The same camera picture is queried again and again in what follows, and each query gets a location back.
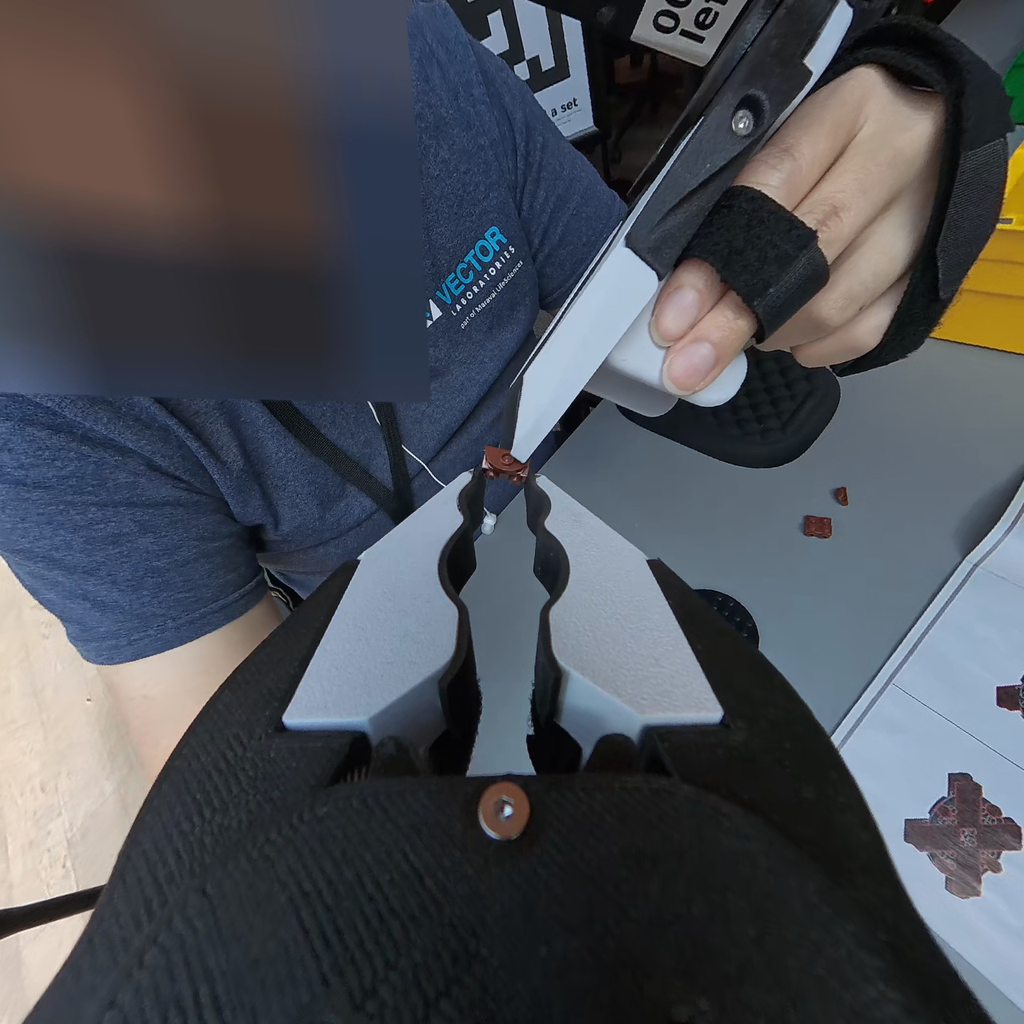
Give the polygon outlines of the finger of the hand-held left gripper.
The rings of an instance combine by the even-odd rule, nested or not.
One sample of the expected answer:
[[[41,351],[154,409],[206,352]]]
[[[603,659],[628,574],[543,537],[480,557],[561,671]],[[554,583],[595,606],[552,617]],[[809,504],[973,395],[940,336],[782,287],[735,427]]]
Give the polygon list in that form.
[[[527,462],[641,314],[657,273],[614,244],[579,282],[516,376],[507,396],[507,450]]]

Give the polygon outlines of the white printed paper sheet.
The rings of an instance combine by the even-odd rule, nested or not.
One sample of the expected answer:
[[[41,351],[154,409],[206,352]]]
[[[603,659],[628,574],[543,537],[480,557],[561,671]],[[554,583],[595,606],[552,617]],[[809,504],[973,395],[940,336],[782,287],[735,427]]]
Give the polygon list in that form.
[[[996,1020],[1023,1008],[1023,493],[834,742],[900,881]]]

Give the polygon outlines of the black wrist brace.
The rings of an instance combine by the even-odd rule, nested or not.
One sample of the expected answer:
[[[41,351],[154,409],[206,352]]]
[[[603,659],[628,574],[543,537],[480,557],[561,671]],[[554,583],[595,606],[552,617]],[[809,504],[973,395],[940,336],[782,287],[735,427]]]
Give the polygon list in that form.
[[[833,367],[838,377],[901,361],[938,326],[994,232],[1013,127],[1001,77],[953,35],[892,13],[890,2],[852,7],[852,27],[819,84],[859,66],[879,66],[940,95],[945,122],[936,198],[902,301],[872,351]]]

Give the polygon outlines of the grey desk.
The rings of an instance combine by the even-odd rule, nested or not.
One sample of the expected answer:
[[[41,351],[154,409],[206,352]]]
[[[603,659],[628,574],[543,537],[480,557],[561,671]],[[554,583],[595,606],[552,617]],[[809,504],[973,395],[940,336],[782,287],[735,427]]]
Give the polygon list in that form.
[[[845,378],[787,466],[726,465],[598,406],[548,476],[692,588],[737,598],[828,731],[1022,482],[1022,356],[931,340]],[[844,486],[849,506],[833,490]],[[802,534],[807,514],[834,534]]]

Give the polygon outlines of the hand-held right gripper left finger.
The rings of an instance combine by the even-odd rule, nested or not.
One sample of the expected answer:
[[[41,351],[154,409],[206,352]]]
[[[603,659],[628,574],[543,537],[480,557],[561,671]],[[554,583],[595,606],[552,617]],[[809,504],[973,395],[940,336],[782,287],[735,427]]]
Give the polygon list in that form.
[[[465,472],[368,548],[284,712],[293,731],[470,758],[481,695],[468,611],[485,478]]]

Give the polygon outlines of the round black pad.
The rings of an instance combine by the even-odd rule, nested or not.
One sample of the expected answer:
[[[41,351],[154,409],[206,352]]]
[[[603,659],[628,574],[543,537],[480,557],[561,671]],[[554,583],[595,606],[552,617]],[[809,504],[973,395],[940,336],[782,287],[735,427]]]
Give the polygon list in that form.
[[[754,649],[760,649],[760,633],[757,623],[749,609],[733,596],[714,589],[702,588],[695,591],[712,610],[736,630]]]

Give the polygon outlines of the person's left hand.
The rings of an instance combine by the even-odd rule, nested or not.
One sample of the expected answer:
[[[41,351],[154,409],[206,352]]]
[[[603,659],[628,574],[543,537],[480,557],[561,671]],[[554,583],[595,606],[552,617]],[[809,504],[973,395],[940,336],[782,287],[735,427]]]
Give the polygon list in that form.
[[[817,234],[829,281],[767,350],[834,366],[871,352],[907,288],[937,193],[940,95],[860,66],[807,97],[734,180],[762,191]],[[720,377],[756,319],[709,265],[682,262],[650,324],[666,350],[662,383],[684,396]]]

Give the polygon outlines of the yellow plastic bin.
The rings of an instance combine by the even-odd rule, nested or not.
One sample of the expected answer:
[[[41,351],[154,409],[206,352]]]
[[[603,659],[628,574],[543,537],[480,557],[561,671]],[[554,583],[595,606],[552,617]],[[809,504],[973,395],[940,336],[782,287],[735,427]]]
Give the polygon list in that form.
[[[1023,147],[1009,161],[994,234],[967,274],[933,337],[1023,353]]]

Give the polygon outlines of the white sign with black marker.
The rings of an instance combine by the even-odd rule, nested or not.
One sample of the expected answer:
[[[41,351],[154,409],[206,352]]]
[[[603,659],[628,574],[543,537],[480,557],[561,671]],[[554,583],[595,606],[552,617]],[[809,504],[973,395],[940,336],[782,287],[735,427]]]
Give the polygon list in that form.
[[[451,7],[527,84],[565,138],[597,131],[579,22],[531,1],[452,1]]]

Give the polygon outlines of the person's right forearm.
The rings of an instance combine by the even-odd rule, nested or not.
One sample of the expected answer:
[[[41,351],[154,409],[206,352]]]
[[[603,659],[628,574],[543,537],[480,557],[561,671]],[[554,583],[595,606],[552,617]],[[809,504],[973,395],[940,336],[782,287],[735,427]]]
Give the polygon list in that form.
[[[246,613],[206,636],[145,659],[98,668],[147,787],[204,705],[283,620],[281,606],[266,593]]]

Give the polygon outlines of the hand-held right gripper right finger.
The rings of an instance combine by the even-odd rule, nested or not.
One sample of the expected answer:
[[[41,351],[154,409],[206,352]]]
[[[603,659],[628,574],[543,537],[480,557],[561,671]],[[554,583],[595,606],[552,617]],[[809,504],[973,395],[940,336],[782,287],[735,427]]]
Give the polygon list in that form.
[[[543,476],[526,481],[542,607],[534,762],[585,762],[607,736],[719,725],[723,709],[646,556]]]

